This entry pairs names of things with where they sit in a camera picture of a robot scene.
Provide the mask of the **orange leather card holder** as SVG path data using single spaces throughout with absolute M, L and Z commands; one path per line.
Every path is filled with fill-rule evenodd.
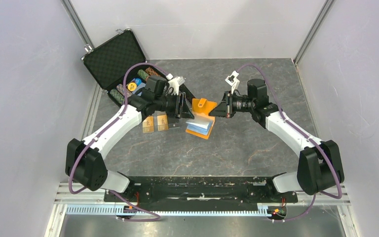
M 191 104 L 194 119 L 186 121 L 186 133 L 207 140 L 210 137 L 215 123 L 215 117 L 209 116 L 209 113 L 216 108 L 218 103 L 205 98 L 194 98 Z

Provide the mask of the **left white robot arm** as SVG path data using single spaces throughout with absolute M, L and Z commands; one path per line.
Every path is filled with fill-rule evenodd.
M 73 182 L 76 181 L 82 184 L 83 189 L 116 191 L 123 201 L 130 201 L 135 196 L 135 187 L 130 185 L 126 175 L 108 170 L 105 158 L 124 135 L 156 111 L 177 119 L 194 118 L 184 93 L 147 98 L 132 95 L 96 132 L 82 140 L 74 138 L 68 143 L 65 173 L 69 177 L 69 191 L 72 194 L 81 191 L 73 189 Z

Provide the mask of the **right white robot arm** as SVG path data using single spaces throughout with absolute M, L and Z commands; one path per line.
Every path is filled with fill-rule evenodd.
M 331 187 L 341 194 L 344 172 L 336 142 L 323 141 L 294 123 L 278 105 L 270 102 L 263 79 L 249 80 L 246 95 L 238 93 L 239 80 L 235 76 L 225 81 L 231 89 L 224 92 L 222 101 L 209 115 L 232 118 L 237 112 L 250 113 L 255 122 L 279 137 L 299 158 L 296 172 L 279 174 L 267 181 L 265 195 L 269 200 L 279 201 L 289 191 L 302 190 L 314 195 Z

